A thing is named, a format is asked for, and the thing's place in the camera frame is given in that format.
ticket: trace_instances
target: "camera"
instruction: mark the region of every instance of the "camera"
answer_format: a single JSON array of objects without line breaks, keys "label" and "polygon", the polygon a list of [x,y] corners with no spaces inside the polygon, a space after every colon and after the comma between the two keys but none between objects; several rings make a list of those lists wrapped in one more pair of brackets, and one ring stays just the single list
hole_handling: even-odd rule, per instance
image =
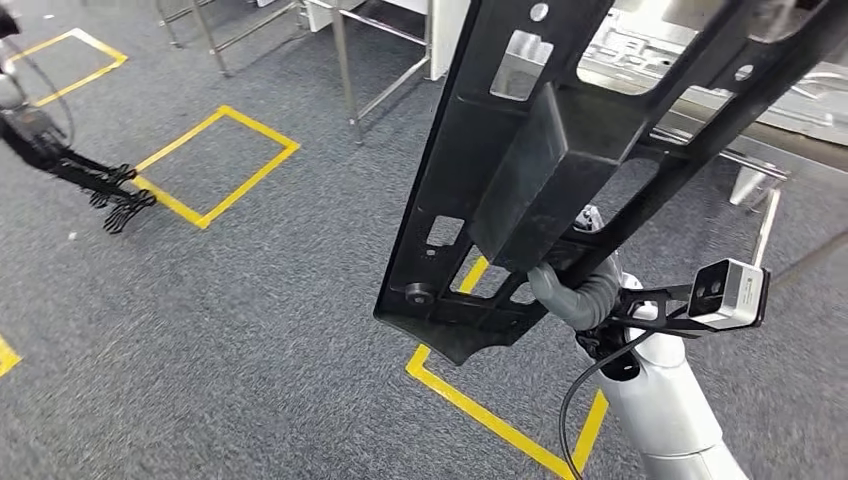
[{"label": "camera", "polygon": [[698,270],[689,296],[689,318],[716,330],[762,322],[769,273],[726,259]]}]

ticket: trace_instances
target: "yellow tape square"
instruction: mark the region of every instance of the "yellow tape square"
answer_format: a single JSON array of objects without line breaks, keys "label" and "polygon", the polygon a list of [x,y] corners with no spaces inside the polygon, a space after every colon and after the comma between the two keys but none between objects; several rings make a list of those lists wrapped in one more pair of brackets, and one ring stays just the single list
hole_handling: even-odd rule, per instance
[{"label": "yellow tape square", "polygon": [[[480,257],[474,263],[471,271],[462,280],[459,291],[462,293],[471,293],[483,273],[489,267],[489,263],[485,258]],[[506,440],[515,448],[529,455],[533,460],[536,460],[548,470],[558,476],[574,480],[571,471],[568,469],[568,464],[565,460],[551,453],[545,447],[531,440],[529,437],[518,431],[505,420],[501,419],[494,413],[487,410],[485,407],[475,402],[472,398],[457,390],[453,385],[449,384],[435,373],[427,370],[424,362],[430,356],[430,349],[425,345],[419,345],[418,349],[409,359],[406,364],[406,372],[410,376],[417,379],[434,392],[441,395],[445,400],[452,403],[458,409],[468,414],[474,420],[480,422],[483,426],[491,430],[493,433]],[[592,406],[589,407],[589,414],[583,422],[583,428],[580,430],[580,435],[577,437],[577,444],[571,454],[574,460],[574,466],[582,471],[589,461],[589,454],[592,453],[592,447],[598,434],[601,430],[601,424],[604,421],[604,416],[607,412],[609,403],[604,397],[604,394],[598,390],[595,393],[595,398],[592,401]]]},{"label": "yellow tape square", "polygon": [[33,53],[35,53],[39,50],[43,50],[43,49],[45,49],[45,48],[47,48],[51,45],[59,43],[62,40],[65,40],[65,39],[70,38],[70,37],[74,37],[74,38],[82,41],[83,43],[86,43],[89,46],[105,53],[106,55],[109,55],[110,57],[112,57],[114,59],[114,61],[111,64],[109,64],[109,65],[101,68],[100,70],[92,73],[91,75],[88,75],[87,77],[83,78],[82,80],[74,82],[73,84],[68,85],[65,88],[59,89],[58,92],[54,92],[51,95],[48,95],[47,97],[44,97],[41,100],[38,100],[37,102],[33,103],[33,105],[35,105],[36,107],[41,107],[43,105],[46,105],[46,104],[52,102],[53,100],[56,100],[57,98],[59,98],[63,95],[66,95],[68,92],[76,90],[76,89],[80,88],[81,86],[83,86],[87,83],[90,83],[91,81],[96,80],[96,79],[102,77],[103,75],[106,75],[107,73],[109,73],[112,70],[120,67],[124,62],[127,61],[126,55],[115,50],[114,48],[110,47],[109,45],[106,45],[105,43],[103,43],[100,40],[92,37],[91,35],[85,33],[80,28],[75,28],[75,29],[73,29],[69,32],[66,32],[66,33],[63,33],[62,35],[59,35],[56,38],[47,40],[46,42],[39,43],[38,45],[36,45],[34,47],[28,48],[28,49],[24,50],[23,52],[13,56],[11,58],[11,61],[14,62],[14,61],[19,60],[23,57],[32,55]]},{"label": "yellow tape square", "polygon": [[216,110],[215,113],[213,113],[209,118],[202,121],[199,125],[186,132],[180,138],[171,142],[162,150],[159,150],[146,160],[136,165],[135,169],[141,172],[145,168],[153,165],[156,161],[162,159],[169,153],[184,145],[186,142],[200,134],[200,132],[202,132],[210,125],[225,116],[232,118],[233,120],[241,123],[242,125],[250,128],[253,131],[265,135],[271,140],[274,140],[275,142],[283,146],[283,150],[278,153],[274,158],[272,158],[271,161],[265,164],[265,166],[263,166],[256,173],[254,173],[253,176],[247,179],[247,181],[244,182],[240,187],[233,191],[233,193],[227,196],[224,201],[219,203],[208,213],[204,215],[192,210],[184,203],[180,202],[179,200],[168,194],[166,191],[157,187],[141,175],[137,176],[132,181],[138,188],[150,190],[150,192],[153,193],[154,196],[156,196],[156,199],[159,202],[163,203],[175,213],[177,213],[178,215],[185,218],[186,220],[194,224],[196,227],[201,229],[205,229],[206,227],[208,227],[212,220],[224,213],[224,211],[230,208],[230,206],[235,203],[236,200],[241,198],[245,193],[247,193],[248,190],[253,188],[257,183],[259,183],[260,180],[265,178],[265,176],[271,173],[272,170],[277,168],[281,163],[283,163],[287,158],[289,158],[292,153],[296,152],[297,149],[300,148],[300,144],[286,137],[285,135],[272,130],[271,128],[257,122],[256,120],[253,120],[252,118],[248,117],[247,115],[244,115],[241,112],[236,111],[228,105],[221,105],[220,107],[218,107],[218,110]]}]

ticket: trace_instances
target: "metal table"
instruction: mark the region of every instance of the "metal table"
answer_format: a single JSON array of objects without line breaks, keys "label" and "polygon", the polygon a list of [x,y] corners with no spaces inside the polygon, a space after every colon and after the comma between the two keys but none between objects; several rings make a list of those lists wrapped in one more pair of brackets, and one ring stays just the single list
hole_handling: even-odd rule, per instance
[{"label": "metal table", "polygon": [[[215,57],[215,61],[218,62],[218,69],[221,74],[225,77],[229,76],[230,73],[227,70],[227,65],[224,62],[224,57],[221,52],[226,50],[227,48],[233,46],[235,43],[244,39],[248,35],[256,32],[262,27],[268,25],[274,20],[282,17],[286,13],[292,10],[299,10],[303,7],[303,3],[301,0],[293,0],[286,4],[285,6],[275,10],[273,13],[263,17],[260,21],[256,22],[247,30],[233,36],[232,38],[225,40],[221,43],[217,43],[215,38],[212,35],[212,31],[209,28],[209,23],[206,21],[206,17],[203,15],[203,11],[201,7],[209,5],[215,0],[188,0],[190,2],[189,6],[182,8],[176,13],[171,15],[166,15],[165,10],[162,7],[162,0],[156,0],[156,10],[159,12],[159,16],[161,17],[161,21],[159,25],[165,27],[165,30],[168,32],[168,36],[171,38],[171,45],[177,48],[182,48],[182,43],[177,39],[176,33],[174,33],[174,29],[171,27],[171,23],[179,20],[180,18],[194,13],[195,18],[197,19],[197,23],[200,26],[200,29],[203,31],[204,37],[206,37],[206,41],[209,43],[209,53]],[[298,22],[301,22],[301,15],[298,12]]]},{"label": "metal table", "polygon": [[[415,75],[418,71],[420,71],[425,65],[430,62],[432,52],[432,23],[430,12],[433,11],[433,0],[427,1],[428,14],[425,15],[424,38],[416,37],[415,35],[399,30],[391,25],[380,22],[379,20],[375,20],[373,18],[360,15],[356,12],[339,8],[338,0],[328,0],[332,3],[326,3],[322,0],[305,1],[313,5],[329,9],[332,14],[333,36],[336,41],[336,50],[338,51],[339,55],[339,67],[341,69],[342,86],[344,88],[345,104],[347,106],[348,111],[348,123],[350,123],[351,127],[353,127],[356,144],[361,145],[363,143],[362,127],[360,125],[362,118],[368,115],[368,113],[374,110],[377,105],[379,105],[383,100],[388,98],[392,93],[394,93],[398,88],[400,88],[401,85],[403,85],[407,80],[412,78],[413,75]],[[356,95],[353,93],[353,84],[350,80],[350,64],[347,56],[347,39],[345,36],[344,28],[345,17],[424,47],[424,54],[420,60],[415,62],[415,64],[413,64],[405,72],[403,72],[401,76],[399,76],[394,82],[392,82],[376,97],[368,101],[362,108],[358,107]]]}]

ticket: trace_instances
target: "metal table leg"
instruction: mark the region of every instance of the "metal table leg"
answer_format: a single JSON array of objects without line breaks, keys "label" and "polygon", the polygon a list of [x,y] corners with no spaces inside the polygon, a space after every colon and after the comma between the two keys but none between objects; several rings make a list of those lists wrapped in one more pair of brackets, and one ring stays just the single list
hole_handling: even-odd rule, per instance
[{"label": "metal table leg", "polygon": [[173,27],[171,27],[171,20],[168,20],[168,17],[165,16],[165,10],[162,8],[162,0],[156,0],[156,10],[159,12],[159,17],[162,19],[159,22],[159,25],[165,27],[165,30],[168,32],[168,36],[171,37],[171,45],[176,48],[183,48],[182,44],[177,40],[177,34],[174,33]]},{"label": "metal table leg", "polygon": [[221,56],[221,51],[215,43],[215,39],[212,37],[212,31],[209,29],[209,24],[206,23],[206,18],[200,11],[200,3],[198,0],[191,0],[191,9],[194,11],[194,16],[197,18],[197,23],[200,25],[200,29],[203,30],[203,35],[209,42],[209,53],[215,56],[215,61],[218,62],[218,69],[221,71],[221,75],[229,77],[230,73],[227,71],[227,65],[224,63],[224,57]]},{"label": "metal table leg", "polygon": [[347,42],[345,41],[344,18],[338,7],[338,1],[330,8],[333,17],[333,37],[336,40],[336,51],[339,55],[339,68],[341,69],[342,88],[344,89],[345,105],[348,111],[348,122],[353,127],[355,142],[362,145],[362,126],[359,124],[359,112],[356,108],[356,99],[353,96],[353,85],[350,82],[350,66],[347,58]]},{"label": "metal table leg", "polygon": [[766,200],[766,211],[763,214],[763,223],[760,224],[760,232],[757,235],[757,244],[754,247],[753,265],[759,267],[763,263],[766,254],[766,245],[774,226],[774,216],[777,214],[777,206],[780,204],[780,190],[772,188],[768,191]]}]

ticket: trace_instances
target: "black cable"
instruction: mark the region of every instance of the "black cable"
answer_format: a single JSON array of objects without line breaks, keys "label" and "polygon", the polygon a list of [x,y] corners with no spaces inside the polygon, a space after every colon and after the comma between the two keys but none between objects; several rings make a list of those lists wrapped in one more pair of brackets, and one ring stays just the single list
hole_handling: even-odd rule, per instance
[{"label": "black cable", "polygon": [[53,82],[50,81],[50,77],[48,77],[47,74],[44,73],[43,70],[41,70],[41,67],[39,67],[34,60],[29,58],[29,56],[24,55],[23,51],[17,46],[17,44],[15,44],[15,42],[8,38],[3,39],[3,42],[7,43],[10,47],[12,47],[12,50],[14,50],[15,53],[17,53],[18,56],[21,57],[23,61],[25,61],[27,65],[29,65],[35,71],[35,73],[38,74],[39,77],[41,77],[41,80],[43,80],[44,83],[47,84],[47,86],[50,87],[51,90],[53,90],[53,94],[56,95],[56,98],[62,105],[62,109],[65,110],[65,116],[68,117],[67,146],[71,147],[74,144],[74,139],[76,137],[76,127],[74,126],[74,116],[71,115],[71,107],[68,106],[68,102],[65,101],[65,98],[62,95],[59,95],[59,89],[56,88],[56,85],[54,85]]},{"label": "black cable", "polygon": [[612,355],[587,368],[586,371],[580,374],[580,376],[577,377],[577,380],[571,384],[571,387],[569,387],[568,392],[565,394],[565,398],[562,399],[562,407],[559,409],[559,445],[565,453],[565,463],[568,464],[568,469],[571,470],[571,475],[574,476],[574,480],[583,480],[583,476],[580,475],[580,472],[577,471],[577,467],[574,465],[574,459],[571,458],[571,451],[568,449],[568,440],[565,438],[565,417],[568,412],[568,404],[571,403],[571,399],[574,398],[574,394],[577,393],[577,390],[583,382],[594,375],[598,370],[612,363],[618,357],[624,355],[630,350],[633,350],[633,348],[647,340],[648,337],[653,335],[653,333],[654,332],[645,332],[642,335],[639,335],[639,338],[636,340],[631,341],[627,345],[616,350]]}]

